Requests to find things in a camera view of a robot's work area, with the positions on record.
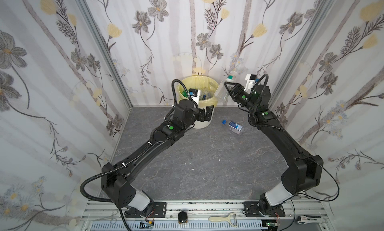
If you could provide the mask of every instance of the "bottle in trash can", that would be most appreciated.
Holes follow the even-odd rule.
[[[226,120],[223,120],[223,125],[225,125],[227,123]],[[242,134],[244,132],[244,127],[233,122],[233,121],[229,121],[229,129],[234,132],[234,133],[237,133],[237,134]]]
[[[228,91],[224,86],[224,82],[231,82],[233,83],[237,77],[237,72],[231,71],[228,75],[228,77],[221,81],[220,85],[218,85],[218,88],[216,89],[214,93],[214,97],[216,97],[220,102],[225,102],[228,98]]]

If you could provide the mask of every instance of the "floral wallpaper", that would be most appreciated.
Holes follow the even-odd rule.
[[[339,231],[383,225],[383,43],[384,0],[335,0],[273,105],[339,183],[338,199],[323,204]],[[309,193],[330,200],[336,191],[323,172]]]
[[[2,229],[78,229],[79,186],[111,159],[129,109],[74,0],[0,11]]]
[[[169,105],[190,75],[268,73],[273,90],[323,0],[86,1],[133,104]]]

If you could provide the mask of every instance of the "robotic arm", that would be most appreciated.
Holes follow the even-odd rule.
[[[260,84],[260,80],[252,87],[250,94],[244,91],[244,87],[239,83],[225,82],[224,85],[231,98],[249,110],[247,111],[249,123],[271,139],[289,166],[281,176],[281,182],[260,196],[256,208],[261,215],[270,216],[281,207],[282,203],[298,192],[319,185],[323,160],[304,150],[283,129],[275,114],[268,109],[268,101],[271,97],[269,87],[266,86],[268,76],[263,85]],[[189,100],[183,99],[177,104],[173,86],[175,81],[180,82],[189,94],[181,81],[172,82],[175,104],[164,118],[165,121],[151,132],[148,142],[129,157],[115,165],[107,163],[103,166],[101,174],[84,181],[80,191],[86,198],[113,202],[120,210],[127,206],[134,207],[136,213],[143,217],[151,214],[154,210],[153,200],[146,193],[132,187],[132,181],[157,155],[183,137],[195,121],[210,121],[214,108],[209,106],[206,111],[198,108],[189,95]],[[93,197],[84,190],[87,183],[97,178],[101,178],[101,188],[110,199]]]

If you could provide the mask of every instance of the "scissors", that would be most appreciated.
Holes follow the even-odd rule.
[[[118,220],[116,218],[114,218],[113,216],[115,216],[116,214],[118,214],[118,211],[117,210],[112,210],[112,215],[110,216],[107,216],[107,217],[103,217],[103,218],[100,218],[100,219],[95,219],[93,221],[100,221],[100,220],[106,220],[106,219],[111,219],[110,220],[110,224],[115,224]]]

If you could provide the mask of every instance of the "metal corner post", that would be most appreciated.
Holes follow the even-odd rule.
[[[111,70],[111,74],[113,76],[113,79],[115,80],[116,85],[118,86],[118,89],[120,90],[120,93],[122,94],[122,97],[124,99],[126,106],[129,109],[133,108],[133,104],[132,104],[131,100],[129,99],[129,96],[125,90],[125,87],[124,87],[124,85],[123,85],[123,83],[119,77],[119,73],[116,70],[115,65],[113,64],[112,57],[108,51],[108,48],[107,48],[105,42],[103,41],[103,36],[101,35],[99,29],[97,28],[96,22],[92,17],[92,14],[91,14],[91,11],[87,5],[87,2],[85,0],[75,0],[75,1],[79,7],[81,13],[83,14],[84,19],[86,20],[87,26],[88,26],[89,30],[91,31],[92,36],[93,36],[96,44],[98,45],[100,51],[102,52],[104,59],[107,61],[107,65],[108,65],[109,69]]]
[[[292,59],[288,63],[287,67],[285,68],[285,71],[281,75],[281,78],[279,82],[276,85],[276,89],[274,90],[270,104],[271,106],[275,106],[278,96],[283,91],[285,85],[287,84],[287,81],[289,77],[291,76],[295,66],[300,61],[301,57],[304,54],[305,49],[310,44],[312,38],[314,37],[316,31],[318,30],[321,22],[325,19],[327,16],[329,10],[332,7],[332,4],[335,0],[323,0],[321,3],[319,10],[316,12],[315,16],[313,17],[313,21],[310,23],[309,28],[304,34],[303,39],[301,40],[299,46],[297,47]]]

